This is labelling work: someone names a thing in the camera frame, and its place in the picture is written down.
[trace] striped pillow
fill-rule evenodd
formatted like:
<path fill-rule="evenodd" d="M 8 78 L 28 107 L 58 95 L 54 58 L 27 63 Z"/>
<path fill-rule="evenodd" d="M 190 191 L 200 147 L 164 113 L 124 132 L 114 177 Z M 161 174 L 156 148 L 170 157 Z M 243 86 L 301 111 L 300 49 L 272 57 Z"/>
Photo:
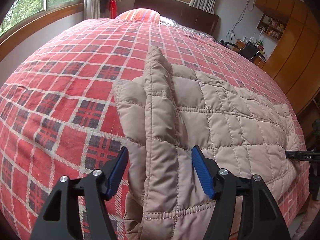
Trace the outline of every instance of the striped pillow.
<path fill-rule="evenodd" d="M 159 23 L 160 14 L 150 9 L 133 9 L 120 14 L 117 20 L 144 21 Z"/>

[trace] metal screw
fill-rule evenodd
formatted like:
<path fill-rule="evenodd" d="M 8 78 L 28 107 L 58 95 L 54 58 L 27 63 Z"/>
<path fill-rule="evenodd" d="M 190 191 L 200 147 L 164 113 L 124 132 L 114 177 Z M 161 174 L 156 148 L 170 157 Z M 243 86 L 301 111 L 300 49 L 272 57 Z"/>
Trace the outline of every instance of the metal screw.
<path fill-rule="evenodd" d="M 99 176 L 101 173 L 102 173 L 102 170 L 94 170 L 92 174 L 94 176 Z"/>
<path fill-rule="evenodd" d="M 220 170 L 219 170 L 219 173 L 220 173 L 221 175 L 227 175 L 227 174 L 229 173 L 229 171 L 226 170 L 226 169 L 220 169 Z"/>
<path fill-rule="evenodd" d="M 254 176 L 253 176 L 253 179 L 254 179 L 255 181 L 260 181 L 260 180 L 261 180 L 261 177 L 260 177 L 259 175 L 254 175 Z"/>
<path fill-rule="evenodd" d="M 61 176 L 60 181 L 61 182 L 66 182 L 68 180 L 67 176 Z"/>

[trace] blue gripper pad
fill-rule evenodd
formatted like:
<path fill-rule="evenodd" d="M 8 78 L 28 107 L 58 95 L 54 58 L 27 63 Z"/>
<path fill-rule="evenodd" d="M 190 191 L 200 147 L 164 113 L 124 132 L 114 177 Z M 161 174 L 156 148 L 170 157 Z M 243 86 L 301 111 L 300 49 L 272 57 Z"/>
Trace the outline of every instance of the blue gripper pad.
<path fill-rule="evenodd" d="M 213 179 L 196 147 L 192 148 L 191 160 L 192 165 L 196 169 L 204 193 L 208 195 L 210 199 L 213 199 L 215 195 L 213 189 Z"/>
<path fill-rule="evenodd" d="M 129 153 L 127 148 L 125 148 L 125 150 L 123 152 L 120 152 L 119 154 L 121 155 L 117 160 L 116 165 L 114 166 L 108 179 L 108 190 L 106 192 L 106 195 L 109 199 L 111 199 L 117 193 L 118 187 L 120 185 L 122 176 L 129 160 Z"/>

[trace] red plaid bedspread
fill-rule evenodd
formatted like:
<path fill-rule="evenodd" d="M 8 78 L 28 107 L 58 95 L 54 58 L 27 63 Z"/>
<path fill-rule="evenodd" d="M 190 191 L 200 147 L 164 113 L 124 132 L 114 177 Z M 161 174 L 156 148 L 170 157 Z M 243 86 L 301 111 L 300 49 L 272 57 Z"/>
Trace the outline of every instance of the red plaid bedspread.
<path fill-rule="evenodd" d="M 0 209 L 22 240 L 62 175 L 83 177 L 114 158 L 124 134 L 110 93 L 116 79 L 142 75 L 150 45 L 171 63 L 212 73 L 246 87 L 272 103 L 288 103 L 276 83 L 234 51 L 174 27 L 122 20 L 84 21 L 38 49 L 0 90 Z M 296 118 L 300 149 L 303 133 Z M 308 166 L 279 200 L 287 223 L 308 195 Z M 125 239 L 122 217 L 128 192 L 125 173 L 107 203 L 118 239 Z M 84 202 L 80 217 L 90 239 Z"/>

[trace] headboard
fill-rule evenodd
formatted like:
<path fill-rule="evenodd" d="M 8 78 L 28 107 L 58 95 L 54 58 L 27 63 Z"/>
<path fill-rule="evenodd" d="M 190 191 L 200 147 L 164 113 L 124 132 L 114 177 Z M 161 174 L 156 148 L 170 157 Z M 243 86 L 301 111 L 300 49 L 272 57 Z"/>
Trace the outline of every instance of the headboard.
<path fill-rule="evenodd" d="M 207 13 L 177 0 L 135 0 L 134 9 L 137 8 L 157 11 L 161 16 L 209 35 L 213 34 L 219 19 L 216 14 Z"/>

